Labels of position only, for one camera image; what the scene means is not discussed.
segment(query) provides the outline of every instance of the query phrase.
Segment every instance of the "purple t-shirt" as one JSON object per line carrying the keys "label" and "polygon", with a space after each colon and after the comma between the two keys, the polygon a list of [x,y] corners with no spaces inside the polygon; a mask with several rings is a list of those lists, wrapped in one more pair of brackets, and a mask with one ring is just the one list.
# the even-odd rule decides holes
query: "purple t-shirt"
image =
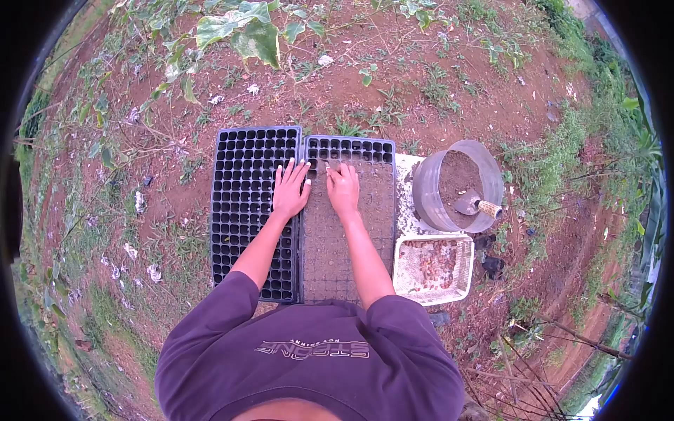
{"label": "purple t-shirt", "polygon": [[169,420],[230,420],[288,397],[343,420],[458,418],[463,382],[421,305],[329,300],[251,319],[258,293],[231,272],[168,335],[155,388]]}

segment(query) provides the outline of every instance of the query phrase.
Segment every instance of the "branch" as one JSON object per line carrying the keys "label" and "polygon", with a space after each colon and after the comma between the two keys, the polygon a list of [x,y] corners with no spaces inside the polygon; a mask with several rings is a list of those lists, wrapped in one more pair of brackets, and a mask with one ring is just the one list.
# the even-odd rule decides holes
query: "branch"
{"label": "branch", "polygon": [[[501,339],[500,334],[498,335],[497,339],[499,340],[499,349],[501,350],[501,356],[503,357],[503,362],[505,363],[505,369],[508,370],[508,374],[511,377],[514,377],[512,375],[512,368],[510,367],[510,361],[508,360],[508,354],[506,354],[506,347],[503,346],[503,340]],[[512,399],[514,399],[515,403],[517,403],[517,391],[515,388],[515,383],[512,381],[510,381],[510,391],[512,392]]]}
{"label": "branch", "polygon": [[533,385],[546,385],[546,386],[554,386],[555,385],[555,383],[548,383],[546,381],[536,381],[536,380],[523,379],[522,377],[505,376],[505,375],[497,375],[497,374],[494,374],[494,373],[487,373],[486,371],[475,370],[474,368],[464,368],[464,370],[468,371],[469,373],[475,373],[475,374],[481,375],[481,376],[495,377],[496,379],[507,379],[507,380],[521,381],[522,383],[531,383]]}
{"label": "branch", "polygon": [[565,331],[566,333],[569,333],[569,334],[573,335],[574,337],[580,339],[580,341],[584,342],[586,345],[592,346],[594,349],[599,350],[601,352],[604,352],[605,354],[614,356],[616,358],[623,358],[624,360],[632,360],[634,358],[633,356],[627,355],[624,352],[621,352],[619,350],[614,350],[613,348],[610,348],[610,347],[608,347],[604,344],[600,344],[597,341],[593,341],[591,339],[588,339],[587,337],[579,335],[578,333],[576,333],[576,331],[574,331],[570,327],[566,327],[565,325],[562,325],[561,323],[558,323],[558,322],[550,319],[548,316],[544,316],[540,313],[534,313],[534,317],[537,317],[541,320],[544,320],[544,321],[550,323],[551,325],[553,325],[555,327],[560,328],[561,330]]}

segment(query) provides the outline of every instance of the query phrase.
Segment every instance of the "clear plastic container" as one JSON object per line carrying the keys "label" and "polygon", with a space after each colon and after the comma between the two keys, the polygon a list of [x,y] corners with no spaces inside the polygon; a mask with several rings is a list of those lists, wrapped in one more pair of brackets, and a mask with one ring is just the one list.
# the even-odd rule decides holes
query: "clear plastic container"
{"label": "clear plastic container", "polygon": [[460,140],[450,146],[448,150],[436,152],[419,163],[412,183],[415,209],[421,219],[436,230],[482,232],[491,227],[495,221],[494,218],[480,212],[471,225],[466,228],[459,228],[447,214],[440,199],[438,191],[440,168],[445,154],[452,150],[463,152],[477,164],[482,181],[483,200],[497,205],[501,204],[503,200],[503,179],[501,178],[499,164],[483,144],[475,140]]}

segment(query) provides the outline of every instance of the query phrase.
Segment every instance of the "soil-filled seedling tray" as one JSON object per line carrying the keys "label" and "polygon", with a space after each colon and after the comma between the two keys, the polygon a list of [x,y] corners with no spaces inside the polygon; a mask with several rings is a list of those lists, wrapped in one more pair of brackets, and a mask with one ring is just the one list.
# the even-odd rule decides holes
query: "soil-filled seedling tray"
{"label": "soil-filled seedling tray", "polygon": [[359,173],[358,202],[365,228],[389,273],[393,267],[396,221],[396,144],[390,140],[329,135],[304,138],[311,164],[311,195],[303,215],[301,261],[303,300],[329,298],[358,302],[344,228],[332,209],[326,187],[326,166],[351,164]]}
{"label": "soil-filled seedling tray", "polygon": [[[300,157],[297,126],[222,129],[216,138],[211,192],[211,262],[217,285],[272,213],[274,175],[279,165]],[[300,300],[299,217],[283,228],[260,300]]]}

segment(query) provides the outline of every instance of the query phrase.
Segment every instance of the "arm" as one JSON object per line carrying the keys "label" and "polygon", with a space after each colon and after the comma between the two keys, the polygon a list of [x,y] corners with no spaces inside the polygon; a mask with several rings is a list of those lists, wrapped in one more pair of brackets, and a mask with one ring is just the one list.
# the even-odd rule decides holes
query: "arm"
{"label": "arm", "polygon": [[286,222],[307,204],[309,192],[311,191],[311,180],[306,180],[302,194],[299,193],[299,187],[302,184],[304,176],[309,171],[309,163],[300,160],[299,164],[293,170],[295,160],[290,159],[290,164],[285,173],[282,174],[282,167],[276,169],[276,186],[274,187],[274,210],[269,219],[264,224],[259,234],[246,247],[239,259],[232,266],[232,271],[240,271],[248,275],[255,282],[257,289],[261,290],[267,279],[269,266],[272,264],[274,249],[281,231]]}
{"label": "arm", "polygon": [[396,295],[396,292],[358,212],[360,186],[356,169],[341,164],[339,171],[329,167],[326,171],[330,203],[344,226],[353,279],[363,307],[367,310],[376,300],[383,296]]}

